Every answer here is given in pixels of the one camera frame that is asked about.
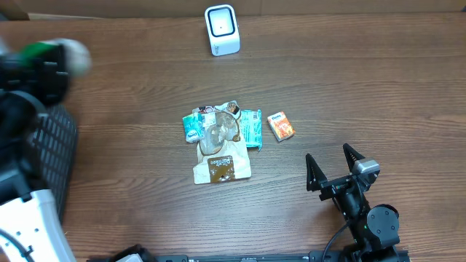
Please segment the brown white snack bag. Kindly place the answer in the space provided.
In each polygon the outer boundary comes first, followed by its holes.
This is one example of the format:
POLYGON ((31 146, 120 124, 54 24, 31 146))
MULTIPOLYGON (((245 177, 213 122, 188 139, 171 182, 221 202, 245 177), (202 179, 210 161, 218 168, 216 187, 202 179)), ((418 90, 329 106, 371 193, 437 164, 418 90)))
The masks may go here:
POLYGON ((241 109, 235 100, 192 110, 200 119, 203 137, 197 141, 194 183, 224 183, 249 179, 250 159, 240 122, 241 109))

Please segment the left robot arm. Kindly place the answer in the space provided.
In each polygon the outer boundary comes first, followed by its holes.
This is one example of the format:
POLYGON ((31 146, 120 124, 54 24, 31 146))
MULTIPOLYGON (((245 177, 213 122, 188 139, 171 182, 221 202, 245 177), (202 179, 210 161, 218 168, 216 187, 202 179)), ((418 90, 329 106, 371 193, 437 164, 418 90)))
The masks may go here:
POLYGON ((1 249, 11 261, 75 261, 62 228, 78 128, 64 108, 91 67, 80 42, 1 48, 1 249))

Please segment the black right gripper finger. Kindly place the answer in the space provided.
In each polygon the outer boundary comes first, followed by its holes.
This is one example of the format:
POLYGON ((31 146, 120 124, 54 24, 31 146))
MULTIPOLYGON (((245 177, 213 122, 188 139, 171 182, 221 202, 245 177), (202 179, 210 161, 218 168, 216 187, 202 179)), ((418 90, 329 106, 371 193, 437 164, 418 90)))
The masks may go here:
POLYGON ((319 191, 322 185, 327 182, 327 177, 311 154, 307 154, 305 159, 307 165, 307 190, 319 191))
POLYGON ((353 147, 351 147, 348 143, 343 145, 343 151, 345 158, 347 160, 347 165, 349 171, 352 172, 353 167, 355 166, 356 161, 364 159, 365 157, 358 153, 353 147))

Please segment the teal white small carton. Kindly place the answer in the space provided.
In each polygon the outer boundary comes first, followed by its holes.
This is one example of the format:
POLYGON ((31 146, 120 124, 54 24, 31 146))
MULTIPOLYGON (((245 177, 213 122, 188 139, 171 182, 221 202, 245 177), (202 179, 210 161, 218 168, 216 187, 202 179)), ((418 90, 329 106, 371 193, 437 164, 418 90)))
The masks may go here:
POLYGON ((188 143, 195 143, 204 138, 202 115, 194 112, 182 118, 185 138, 188 143))

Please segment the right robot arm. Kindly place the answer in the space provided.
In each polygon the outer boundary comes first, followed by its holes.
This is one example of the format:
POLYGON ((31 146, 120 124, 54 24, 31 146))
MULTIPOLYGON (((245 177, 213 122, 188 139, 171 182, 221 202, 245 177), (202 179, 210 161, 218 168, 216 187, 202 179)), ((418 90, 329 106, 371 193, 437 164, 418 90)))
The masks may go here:
POLYGON ((343 145, 343 151, 349 173, 334 180, 327 179, 311 154, 305 156, 307 190, 318 191, 322 201, 332 200, 345 221, 324 250, 311 257, 321 261, 407 261, 408 253, 399 253, 396 249, 400 242, 399 212, 386 204, 371 207, 365 197, 379 177, 379 163, 358 153, 347 143, 343 145), (332 255, 332 244, 347 229, 354 242, 332 255))

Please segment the orange small box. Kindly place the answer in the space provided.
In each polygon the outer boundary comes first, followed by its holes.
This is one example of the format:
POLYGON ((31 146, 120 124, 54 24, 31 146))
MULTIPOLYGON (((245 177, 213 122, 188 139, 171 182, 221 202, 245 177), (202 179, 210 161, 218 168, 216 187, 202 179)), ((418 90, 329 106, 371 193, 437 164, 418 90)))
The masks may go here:
POLYGON ((289 139, 296 133, 283 111, 268 116, 267 121, 278 142, 289 139))

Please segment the green lid jar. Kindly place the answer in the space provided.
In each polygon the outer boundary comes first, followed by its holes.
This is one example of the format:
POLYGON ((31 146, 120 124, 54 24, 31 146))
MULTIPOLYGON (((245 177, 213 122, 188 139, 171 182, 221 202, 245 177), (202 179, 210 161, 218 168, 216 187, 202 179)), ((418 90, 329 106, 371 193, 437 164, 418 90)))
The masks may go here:
POLYGON ((46 66, 56 65, 59 71, 71 77, 84 76, 92 67, 90 51, 73 39, 50 39, 29 44, 20 50, 23 63, 42 61, 46 66))

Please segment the teal tissue pack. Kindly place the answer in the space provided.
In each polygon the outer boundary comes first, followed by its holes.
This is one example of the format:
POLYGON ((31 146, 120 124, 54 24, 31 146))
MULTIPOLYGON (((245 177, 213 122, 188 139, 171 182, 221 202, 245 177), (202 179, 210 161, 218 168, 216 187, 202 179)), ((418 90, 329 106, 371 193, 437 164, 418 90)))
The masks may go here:
POLYGON ((263 146, 261 110, 242 110, 240 128, 248 148, 257 148, 259 151, 263 146))

